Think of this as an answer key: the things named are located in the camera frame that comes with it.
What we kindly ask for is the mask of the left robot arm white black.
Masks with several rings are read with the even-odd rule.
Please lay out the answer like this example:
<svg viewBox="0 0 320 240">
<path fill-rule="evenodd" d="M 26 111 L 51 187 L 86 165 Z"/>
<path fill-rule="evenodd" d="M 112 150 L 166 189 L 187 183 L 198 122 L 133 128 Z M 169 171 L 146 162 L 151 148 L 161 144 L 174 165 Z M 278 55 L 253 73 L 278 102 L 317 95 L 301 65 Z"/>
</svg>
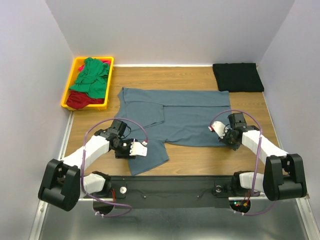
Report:
<svg viewBox="0 0 320 240">
<path fill-rule="evenodd" d="M 85 175 L 85 170 L 100 156 L 114 151 L 117 158 L 134 159 L 146 153 L 144 145 L 134 138 L 124 139 L 128 125 L 113 120 L 111 126 L 100 129 L 72 154 L 60 160 L 50 160 L 39 187 L 38 198 L 66 212 L 83 197 L 116 197 L 111 177 L 99 171 Z"/>
</svg>

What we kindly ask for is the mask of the blue-grey t-shirt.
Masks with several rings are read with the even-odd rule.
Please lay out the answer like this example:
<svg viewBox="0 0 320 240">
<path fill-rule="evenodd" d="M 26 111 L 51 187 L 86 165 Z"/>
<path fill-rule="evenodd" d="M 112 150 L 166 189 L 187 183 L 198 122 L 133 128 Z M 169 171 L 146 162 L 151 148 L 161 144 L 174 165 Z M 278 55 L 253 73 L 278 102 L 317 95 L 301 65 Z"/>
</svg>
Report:
<svg viewBox="0 0 320 240">
<path fill-rule="evenodd" d="M 148 140 L 147 155 L 128 160 L 132 175 L 142 174 L 169 160 L 165 143 L 187 147 L 223 147 L 209 131 L 213 118 L 228 123 L 227 91 L 143 90 L 123 87 L 118 94 L 117 118 L 126 118 L 130 138 Z"/>
</svg>

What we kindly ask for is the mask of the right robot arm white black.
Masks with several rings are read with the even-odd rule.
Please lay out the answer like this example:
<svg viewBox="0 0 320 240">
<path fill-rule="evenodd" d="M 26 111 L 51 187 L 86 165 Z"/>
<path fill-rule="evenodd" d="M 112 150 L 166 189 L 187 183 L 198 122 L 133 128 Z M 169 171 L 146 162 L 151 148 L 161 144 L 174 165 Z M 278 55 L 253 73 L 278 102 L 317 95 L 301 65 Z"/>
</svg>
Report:
<svg viewBox="0 0 320 240">
<path fill-rule="evenodd" d="M 247 190 L 263 193 L 270 201 L 304 198 L 307 184 L 303 159 L 277 147 L 262 134 L 260 127 L 248 125 L 242 112 L 228 116 L 228 124 L 213 121 L 209 128 L 221 143 L 236 151 L 244 146 L 264 164 L 264 172 L 239 171 L 230 182 L 231 192 L 242 195 Z"/>
</svg>

